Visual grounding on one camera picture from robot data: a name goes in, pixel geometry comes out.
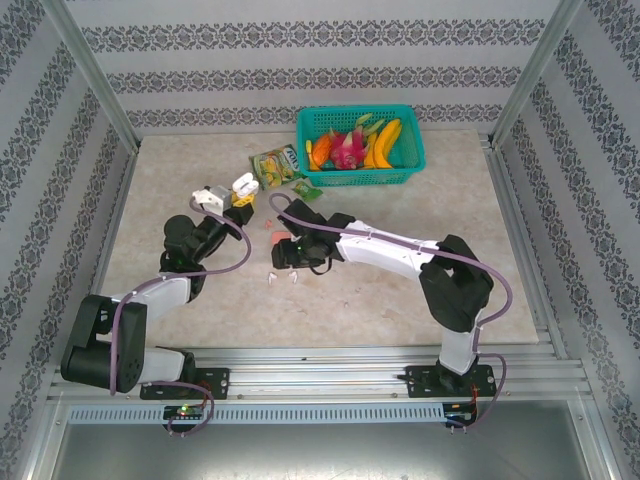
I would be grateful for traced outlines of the small circuit board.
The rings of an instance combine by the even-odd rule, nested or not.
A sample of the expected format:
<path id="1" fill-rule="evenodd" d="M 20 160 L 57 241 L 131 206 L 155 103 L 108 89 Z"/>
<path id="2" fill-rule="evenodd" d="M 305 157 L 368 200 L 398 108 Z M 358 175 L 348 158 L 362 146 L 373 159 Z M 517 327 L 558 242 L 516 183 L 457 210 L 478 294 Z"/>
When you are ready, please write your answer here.
<path id="1" fill-rule="evenodd" d="M 163 419 L 166 421 L 175 418 L 192 421 L 201 420 L 203 411 L 203 407 L 199 405 L 166 406 L 163 412 Z"/>
<path id="2" fill-rule="evenodd" d="M 468 427 L 476 422 L 478 412 L 474 405 L 445 404 L 443 408 L 446 422 L 454 427 Z"/>

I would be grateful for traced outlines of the right small circuit board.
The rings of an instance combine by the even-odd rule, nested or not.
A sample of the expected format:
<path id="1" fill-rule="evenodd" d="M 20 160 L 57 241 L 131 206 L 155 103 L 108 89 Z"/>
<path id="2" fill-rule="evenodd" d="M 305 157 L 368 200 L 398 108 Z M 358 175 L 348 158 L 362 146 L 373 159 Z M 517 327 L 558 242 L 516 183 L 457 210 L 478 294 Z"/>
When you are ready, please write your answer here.
<path id="1" fill-rule="evenodd" d="M 446 422 L 454 427 L 468 427 L 476 422 L 478 412 L 474 405 L 445 404 L 443 408 Z"/>

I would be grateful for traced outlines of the aluminium frame post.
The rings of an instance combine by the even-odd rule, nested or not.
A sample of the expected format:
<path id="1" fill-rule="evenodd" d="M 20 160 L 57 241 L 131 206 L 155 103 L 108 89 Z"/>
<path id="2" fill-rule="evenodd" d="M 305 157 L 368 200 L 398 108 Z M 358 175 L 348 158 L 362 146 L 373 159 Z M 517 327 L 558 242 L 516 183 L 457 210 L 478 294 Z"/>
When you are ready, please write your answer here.
<path id="1" fill-rule="evenodd" d="M 502 109 L 493 131 L 488 136 L 492 150 L 501 146 L 509 135 L 538 79 L 544 73 L 555 49 L 584 2 L 585 0 L 559 0 L 539 42 L 516 82 L 514 90 Z"/>
<path id="2" fill-rule="evenodd" d="M 39 0 L 129 153 L 140 140 L 65 0 Z"/>

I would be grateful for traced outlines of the teal plastic basket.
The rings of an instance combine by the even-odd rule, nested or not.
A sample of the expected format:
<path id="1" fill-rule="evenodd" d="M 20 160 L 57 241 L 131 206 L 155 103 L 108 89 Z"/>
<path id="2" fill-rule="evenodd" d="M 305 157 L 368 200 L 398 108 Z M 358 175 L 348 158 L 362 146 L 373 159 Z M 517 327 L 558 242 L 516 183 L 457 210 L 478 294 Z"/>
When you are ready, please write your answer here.
<path id="1" fill-rule="evenodd" d="M 311 169 L 306 142 L 314 142 L 334 129 L 348 133 L 356 120 L 370 113 L 371 119 L 385 122 L 398 119 L 402 130 L 388 156 L 389 169 L 337 170 L 333 165 L 319 171 Z M 409 105 L 343 105 L 308 107 L 300 110 L 296 123 L 299 170 L 316 187 L 402 184 L 424 170 L 426 157 L 418 120 Z"/>

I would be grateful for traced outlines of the green fruit candy bag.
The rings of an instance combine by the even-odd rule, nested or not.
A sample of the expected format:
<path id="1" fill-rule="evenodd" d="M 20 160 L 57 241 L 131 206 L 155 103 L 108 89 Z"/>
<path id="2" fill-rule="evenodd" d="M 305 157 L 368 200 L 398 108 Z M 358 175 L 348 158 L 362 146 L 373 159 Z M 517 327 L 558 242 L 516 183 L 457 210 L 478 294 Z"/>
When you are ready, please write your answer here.
<path id="1" fill-rule="evenodd" d="M 253 173 L 262 190 L 278 188 L 304 179 L 298 155 L 291 144 L 249 157 Z"/>

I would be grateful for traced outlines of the left small circuit board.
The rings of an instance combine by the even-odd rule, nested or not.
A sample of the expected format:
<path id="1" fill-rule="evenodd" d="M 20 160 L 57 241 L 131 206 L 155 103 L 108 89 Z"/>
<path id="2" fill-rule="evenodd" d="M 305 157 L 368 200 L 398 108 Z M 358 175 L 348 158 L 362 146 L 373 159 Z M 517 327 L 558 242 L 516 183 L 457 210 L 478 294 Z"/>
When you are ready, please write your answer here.
<path id="1" fill-rule="evenodd" d="M 175 418 L 192 421 L 201 420 L 203 411 L 203 407 L 199 405 L 166 406 L 163 412 L 163 419 L 166 421 Z"/>

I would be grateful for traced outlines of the aluminium mounting rail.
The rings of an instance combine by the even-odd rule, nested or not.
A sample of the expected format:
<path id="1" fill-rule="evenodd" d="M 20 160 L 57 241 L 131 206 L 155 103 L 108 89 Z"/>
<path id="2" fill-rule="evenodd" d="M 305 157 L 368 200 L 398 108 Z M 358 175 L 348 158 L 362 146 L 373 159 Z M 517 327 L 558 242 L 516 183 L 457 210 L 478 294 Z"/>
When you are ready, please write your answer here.
<path id="1" fill-rule="evenodd" d="M 494 345 L 489 365 L 505 381 L 500 398 L 571 400 L 592 395 L 583 363 L 562 359 L 553 345 Z M 204 367 L 230 371 L 228 399 L 246 402 L 391 401 L 407 396 L 398 375 L 437 358 L 436 346 L 343 348 L 198 348 Z"/>

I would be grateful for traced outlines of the small green candy packet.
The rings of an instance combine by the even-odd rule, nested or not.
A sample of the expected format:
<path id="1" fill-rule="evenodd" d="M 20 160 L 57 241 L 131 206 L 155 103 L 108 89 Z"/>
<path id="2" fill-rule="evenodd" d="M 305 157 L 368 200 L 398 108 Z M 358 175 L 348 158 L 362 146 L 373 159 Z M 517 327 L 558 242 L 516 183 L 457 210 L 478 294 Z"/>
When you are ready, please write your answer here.
<path id="1" fill-rule="evenodd" d="M 298 181 L 293 187 L 295 194 L 304 202 L 311 202 L 323 195 L 323 191 L 313 187 L 305 181 Z"/>

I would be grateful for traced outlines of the grey sheet metal panel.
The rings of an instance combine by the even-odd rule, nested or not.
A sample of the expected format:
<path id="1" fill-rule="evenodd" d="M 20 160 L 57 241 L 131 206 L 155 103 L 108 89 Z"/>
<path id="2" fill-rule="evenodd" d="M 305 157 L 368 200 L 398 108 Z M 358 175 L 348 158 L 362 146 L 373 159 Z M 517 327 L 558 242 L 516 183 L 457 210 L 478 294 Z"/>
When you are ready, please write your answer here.
<path id="1" fill-rule="evenodd" d="M 71 425 L 54 480 L 592 480 L 561 402 L 497 406 L 476 429 L 433 423 Z"/>

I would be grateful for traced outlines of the orange toy fruit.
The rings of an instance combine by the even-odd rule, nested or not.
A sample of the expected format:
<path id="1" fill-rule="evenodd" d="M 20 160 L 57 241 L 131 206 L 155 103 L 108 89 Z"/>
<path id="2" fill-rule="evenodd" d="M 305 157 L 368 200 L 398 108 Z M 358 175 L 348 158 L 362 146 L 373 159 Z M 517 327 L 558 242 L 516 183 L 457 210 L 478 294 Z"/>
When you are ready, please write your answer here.
<path id="1" fill-rule="evenodd" d="M 313 164 L 320 168 L 330 158 L 332 149 L 332 139 L 329 134 L 324 134 L 311 147 L 311 160 Z"/>

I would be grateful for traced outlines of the yellow toy banana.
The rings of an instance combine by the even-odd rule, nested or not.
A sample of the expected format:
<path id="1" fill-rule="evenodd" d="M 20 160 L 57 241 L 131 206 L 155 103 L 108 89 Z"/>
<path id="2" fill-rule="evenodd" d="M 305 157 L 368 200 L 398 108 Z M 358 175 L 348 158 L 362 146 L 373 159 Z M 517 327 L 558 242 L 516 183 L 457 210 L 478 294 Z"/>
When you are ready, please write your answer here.
<path id="1" fill-rule="evenodd" d="M 402 132 L 400 119 L 390 121 L 380 132 L 372 131 L 366 137 L 367 153 L 364 169 L 392 169 L 389 155 Z"/>

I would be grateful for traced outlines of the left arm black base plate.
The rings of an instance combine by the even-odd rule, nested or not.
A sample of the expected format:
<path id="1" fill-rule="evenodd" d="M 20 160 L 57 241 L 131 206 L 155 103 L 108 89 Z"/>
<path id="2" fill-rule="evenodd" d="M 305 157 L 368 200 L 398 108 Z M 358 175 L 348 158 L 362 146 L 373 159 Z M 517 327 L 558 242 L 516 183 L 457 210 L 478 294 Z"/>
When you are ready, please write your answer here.
<path id="1" fill-rule="evenodd" d="M 226 400 L 230 383 L 230 370 L 227 368 L 198 368 L 192 380 L 179 379 L 179 382 L 198 385 L 207 389 L 215 400 Z M 200 400 L 205 394 L 192 387 L 179 386 L 142 386 L 142 400 Z"/>

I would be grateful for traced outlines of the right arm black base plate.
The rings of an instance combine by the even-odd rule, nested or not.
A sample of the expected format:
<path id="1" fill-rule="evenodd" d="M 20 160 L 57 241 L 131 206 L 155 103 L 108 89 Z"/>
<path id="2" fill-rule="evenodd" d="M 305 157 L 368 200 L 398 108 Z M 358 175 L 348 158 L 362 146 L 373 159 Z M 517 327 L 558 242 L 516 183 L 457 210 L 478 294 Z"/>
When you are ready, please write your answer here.
<path id="1" fill-rule="evenodd" d="M 407 366 L 398 379 L 405 382 L 410 398 L 471 397 L 474 392 L 488 398 L 497 391 L 494 372 L 489 365 L 474 364 L 463 375 L 439 364 Z"/>

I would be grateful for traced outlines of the aluminium side rail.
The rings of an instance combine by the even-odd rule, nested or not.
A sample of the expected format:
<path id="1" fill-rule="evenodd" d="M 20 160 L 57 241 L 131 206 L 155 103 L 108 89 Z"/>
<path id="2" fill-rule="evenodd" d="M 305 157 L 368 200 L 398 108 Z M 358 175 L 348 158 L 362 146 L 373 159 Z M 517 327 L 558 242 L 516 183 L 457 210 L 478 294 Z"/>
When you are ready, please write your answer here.
<path id="1" fill-rule="evenodd" d="M 58 282 L 58 363 L 65 358 L 82 300 L 101 292 L 122 217 L 136 155 L 120 145 L 102 145 L 82 191 Z"/>
<path id="2" fill-rule="evenodd" d="M 489 135 L 479 135 L 534 323 L 537 327 L 543 327 L 549 334 L 555 356 L 567 360 L 570 355 L 562 340 L 508 169 L 501 153 L 493 147 L 491 140 Z"/>

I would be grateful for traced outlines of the pink toy dragon fruit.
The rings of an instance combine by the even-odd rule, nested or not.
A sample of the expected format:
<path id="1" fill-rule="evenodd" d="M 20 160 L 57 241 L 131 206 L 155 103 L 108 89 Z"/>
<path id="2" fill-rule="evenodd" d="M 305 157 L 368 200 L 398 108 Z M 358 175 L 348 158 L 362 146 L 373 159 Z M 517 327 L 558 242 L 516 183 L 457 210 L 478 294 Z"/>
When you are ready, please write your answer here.
<path id="1" fill-rule="evenodd" d="M 328 132 L 331 141 L 330 160 L 338 170 L 356 170 L 364 164 L 369 147 L 365 145 L 363 126 L 347 134 Z"/>

